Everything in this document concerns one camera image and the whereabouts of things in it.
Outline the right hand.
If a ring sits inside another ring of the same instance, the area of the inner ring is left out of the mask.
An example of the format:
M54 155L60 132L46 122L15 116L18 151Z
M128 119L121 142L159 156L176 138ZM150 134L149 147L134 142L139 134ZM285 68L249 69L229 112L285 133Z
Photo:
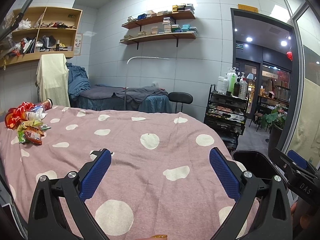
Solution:
M319 239L319 207L298 198L291 206L293 239Z

